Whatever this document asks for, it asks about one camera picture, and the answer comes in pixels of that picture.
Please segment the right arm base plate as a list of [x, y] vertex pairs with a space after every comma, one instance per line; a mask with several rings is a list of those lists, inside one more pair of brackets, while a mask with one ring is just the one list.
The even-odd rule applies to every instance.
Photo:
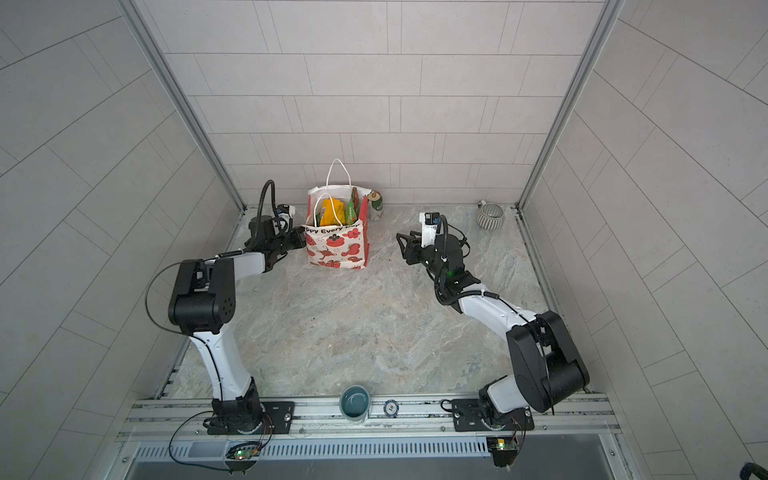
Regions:
[[457, 432], [522, 432], [535, 428], [527, 408], [499, 413], [490, 401], [479, 398], [454, 398], [449, 403], [448, 412], [452, 415]]

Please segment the green snack packet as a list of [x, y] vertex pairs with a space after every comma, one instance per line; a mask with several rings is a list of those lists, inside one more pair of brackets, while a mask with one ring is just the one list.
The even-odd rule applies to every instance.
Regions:
[[345, 215], [348, 226], [353, 225], [360, 218], [360, 194], [356, 187], [351, 188], [349, 201], [345, 207]]

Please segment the blue white poker chip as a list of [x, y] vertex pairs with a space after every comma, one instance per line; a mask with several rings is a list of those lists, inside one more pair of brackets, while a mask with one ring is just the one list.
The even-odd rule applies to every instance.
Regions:
[[383, 412], [388, 418], [396, 418], [399, 410], [399, 403], [395, 399], [388, 399], [383, 405]]

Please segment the left circuit board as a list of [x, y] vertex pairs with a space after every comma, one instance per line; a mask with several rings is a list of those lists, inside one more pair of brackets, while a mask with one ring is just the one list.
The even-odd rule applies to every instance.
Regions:
[[245, 475], [258, 462], [263, 445], [263, 442], [248, 441], [230, 447], [224, 456], [230, 474]]

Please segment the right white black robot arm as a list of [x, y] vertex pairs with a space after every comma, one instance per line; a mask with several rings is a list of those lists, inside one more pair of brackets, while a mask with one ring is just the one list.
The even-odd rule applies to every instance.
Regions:
[[478, 392], [486, 427], [529, 430], [525, 413], [544, 413], [590, 382], [590, 374], [564, 320], [554, 311], [535, 313], [504, 300], [466, 270], [463, 240], [439, 234], [430, 245], [412, 231], [396, 235], [403, 259], [425, 267], [443, 306], [475, 319], [506, 341], [512, 373]]

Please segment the right circuit board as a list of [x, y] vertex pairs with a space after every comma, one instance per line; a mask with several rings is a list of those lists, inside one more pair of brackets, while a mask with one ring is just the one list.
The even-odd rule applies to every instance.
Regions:
[[511, 467], [519, 453], [520, 443], [514, 437], [487, 437], [487, 450], [497, 468]]

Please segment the green white drink can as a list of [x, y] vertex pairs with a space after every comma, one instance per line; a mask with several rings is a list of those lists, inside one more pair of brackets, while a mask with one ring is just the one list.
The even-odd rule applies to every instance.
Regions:
[[379, 220], [383, 215], [383, 197], [380, 192], [372, 190], [368, 198], [368, 215], [371, 221]]

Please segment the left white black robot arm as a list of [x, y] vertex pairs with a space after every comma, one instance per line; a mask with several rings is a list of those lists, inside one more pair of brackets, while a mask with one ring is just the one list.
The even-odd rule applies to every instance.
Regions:
[[293, 222], [295, 209], [277, 203], [275, 191], [275, 182], [266, 181], [243, 248], [174, 264], [178, 270], [167, 315], [175, 332], [191, 339], [209, 374], [212, 414], [204, 426], [210, 435], [275, 431], [230, 325], [236, 282], [271, 271], [290, 251], [306, 246], [304, 228]]

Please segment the striped ceramic mug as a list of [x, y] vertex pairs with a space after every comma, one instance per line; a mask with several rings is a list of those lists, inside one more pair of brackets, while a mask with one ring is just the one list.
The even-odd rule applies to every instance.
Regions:
[[476, 222], [480, 229], [494, 231], [501, 228], [504, 224], [505, 210], [498, 204], [488, 203], [481, 200], [478, 203]]

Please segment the aluminium rail frame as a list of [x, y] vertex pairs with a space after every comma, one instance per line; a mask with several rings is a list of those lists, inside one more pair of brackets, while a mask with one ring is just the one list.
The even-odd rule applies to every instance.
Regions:
[[[212, 410], [199, 399], [140, 400], [120, 428], [108, 479], [137, 477], [141, 468], [167, 467], [185, 477], [210, 474], [232, 479], [260, 476], [277, 462], [366, 460], [479, 460], [495, 467], [487, 437], [514, 436], [520, 453], [511, 467], [531, 467], [547, 478], [579, 474], [608, 479], [636, 479], [614, 409], [603, 394], [576, 394], [547, 413], [530, 410], [530, 431], [457, 432], [449, 400], [467, 394], [375, 396], [362, 423], [346, 420], [336, 397], [269, 398], [295, 403], [287, 434], [209, 435], [203, 421]], [[399, 403], [396, 418], [383, 412], [386, 400]], [[227, 450], [248, 441], [263, 442], [258, 462], [245, 475], [230, 474]]]

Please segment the yellow snack packet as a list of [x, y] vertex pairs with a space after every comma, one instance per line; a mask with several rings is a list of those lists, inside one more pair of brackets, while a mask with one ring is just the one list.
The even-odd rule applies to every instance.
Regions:
[[320, 204], [318, 225], [327, 227], [344, 226], [346, 224], [346, 204], [332, 197], [323, 199]]

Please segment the red white paper gift bag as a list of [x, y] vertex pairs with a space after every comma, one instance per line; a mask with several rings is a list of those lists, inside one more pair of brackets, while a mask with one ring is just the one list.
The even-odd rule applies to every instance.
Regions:
[[[347, 204], [352, 187], [356, 187], [360, 194], [360, 218], [351, 226], [319, 226], [321, 201], [332, 197]], [[308, 192], [308, 213], [304, 228], [306, 251], [311, 265], [349, 270], [367, 267], [370, 247], [367, 196], [371, 191], [352, 184], [349, 171], [340, 159], [332, 161], [326, 184]]]

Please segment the circuit board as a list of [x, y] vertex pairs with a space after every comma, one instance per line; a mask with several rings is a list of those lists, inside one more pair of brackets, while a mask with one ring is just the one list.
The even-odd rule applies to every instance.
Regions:
[[224, 456], [230, 474], [245, 475], [258, 462], [263, 445], [263, 442], [248, 441], [230, 447]]
[[487, 450], [497, 468], [511, 467], [519, 453], [520, 443], [514, 437], [487, 437]]

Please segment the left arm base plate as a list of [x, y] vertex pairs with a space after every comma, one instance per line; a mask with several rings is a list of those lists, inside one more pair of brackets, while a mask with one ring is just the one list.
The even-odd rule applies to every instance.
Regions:
[[244, 401], [212, 401], [213, 414], [203, 421], [209, 435], [287, 434], [295, 403], [267, 401], [252, 405]]

